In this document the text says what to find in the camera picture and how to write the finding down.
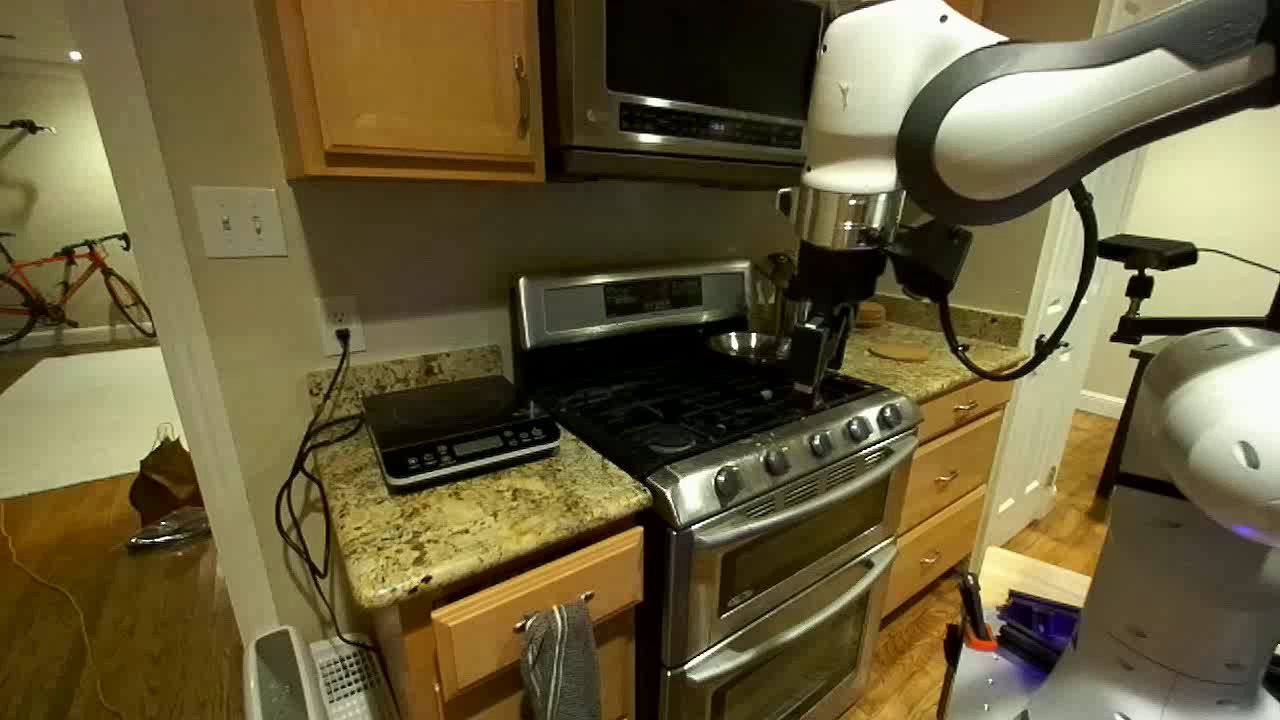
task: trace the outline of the backsplash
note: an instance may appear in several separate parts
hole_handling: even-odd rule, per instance
[[[918,324],[918,327],[940,332],[935,302],[922,302],[909,295],[876,295],[876,302],[883,302],[890,318],[897,318],[897,324]],[[981,308],[952,308],[952,324],[960,337],[993,338],[993,342],[1016,342],[1024,337],[1021,315],[995,315],[995,313],[981,313]]]
[[[363,396],[406,391],[419,384],[444,384],[444,381],[472,381],[472,375],[500,375],[503,352],[500,346],[461,346],[461,352],[436,352],[436,354],[414,354],[414,361],[385,361],[385,363],[353,363],[344,371],[344,384],[336,389],[336,410],[359,410]],[[310,375],[310,398],[318,403],[328,389],[333,371]]]

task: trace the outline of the over-the-range microwave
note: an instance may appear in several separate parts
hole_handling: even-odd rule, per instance
[[[819,30],[803,0],[549,0],[554,170],[796,183]]]

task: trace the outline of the stainless steel stove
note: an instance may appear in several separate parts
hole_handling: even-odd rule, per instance
[[[525,277],[519,389],[658,493],[639,715],[796,715],[858,690],[918,403],[725,361],[747,264]]]

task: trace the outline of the power cord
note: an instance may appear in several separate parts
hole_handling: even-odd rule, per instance
[[[1096,268],[1096,212],[1092,212],[1092,195],[1086,183],[1073,183],[1073,202],[1078,202],[1078,217],[1079,217],[1079,226],[1086,226],[1086,251],[1079,251],[1079,277],[1078,277],[1078,292],[1073,292],[1073,302],[1069,313],[1060,315],[1060,324],[1048,332],[1048,337],[1038,337],[1038,352],[1027,363],[1012,369],[1012,371],[993,371],[993,369],[981,369],[960,337],[955,337],[955,324],[952,324],[952,302],[948,302],[948,292],[934,295],[935,301],[935,313],[940,313],[940,327],[943,327],[943,338],[952,346],[952,354],[981,381],[1021,381],[1021,375],[1034,375],[1069,337],[1078,313],[1079,313],[1079,301],[1090,292],[1090,281],[1092,281],[1092,268]]]
[[[1278,264],[1261,264],[1261,261],[1254,261],[1254,257],[1237,257],[1237,251],[1204,249],[1204,245],[1198,245],[1198,251],[1204,251],[1204,257],[1226,257],[1226,261],[1237,261],[1237,264],[1250,264],[1250,268],[1261,268],[1261,270],[1280,277],[1280,268],[1278,268]]]
[[[75,598],[63,585],[40,576],[32,565],[26,565],[26,560],[15,554],[11,530],[8,530],[8,523],[4,523],[4,504],[0,504],[0,540],[4,540],[4,552],[8,552],[11,567],[22,567],[32,585],[56,590],[56,595],[72,608],[72,617],[75,617],[75,636],[80,636],[80,646],[85,646],[85,667],[89,667],[89,676],[91,676],[91,694],[97,694],[97,705],[100,705],[108,715],[129,715],[129,713],[117,709],[117,705],[108,699],[108,690],[105,690],[105,672],[100,672],[100,665],[97,665],[97,657],[91,657],[89,618],[85,618],[80,598]]]
[[[318,608],[321,608],[321,618],[353,646],[367,646],[363,641],[353,641],[344,627],[339,627],[339,617],[336,617],[336,598],[328,590],[328,576],[333,576],[333,517],[328,517],[328,488],[325,479],[313,470],[313,457],[321,447],[333,447],[333,444],[344,444],[353,441],[359,426],[363,426],[363,415],[328,415],[333,410],[333,398],[336,398],[336,389],[350,371],[350,361],[353,361],[353,332],[350,327],[336,327],[336,342],[339,342],[339,361],[328,375],[328,389],[292,452],[292,464],[289,464],[289,476],[275,493],[275,530],[286,540],[286,554],[292,560],[289,567],[292,571],[304,571],[310,581],[310,590],[318,595]],[[310,530],[304,530],[304,519],[310,517],[321,517],[321,548],[313,548]]]

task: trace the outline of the bicycle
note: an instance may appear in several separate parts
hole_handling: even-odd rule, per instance
[[[4,249],[0,232],[0,342],[15,342],[26,338],[40,318],[62,324],[62,327],[75,327],[75,318],[67,315],[72,295],[89,285],[89,277],[105,277],[105,289],[111,295],[111,308],[140,332],[140,337],[157,337],[157,318],[149,301],[108,264],[105,245],[119,245],[119,251],[132,249],[129,232],[111,232],[111,235],[91,235],[91,239],[75,239],[63,245],[47,257],[36,261],[11,261],[11,251]],[[63,281],[62,281],[62,295],[47,301],[36,285],[32,285],[32,268],[47,268],[47,264],[63,264]]]

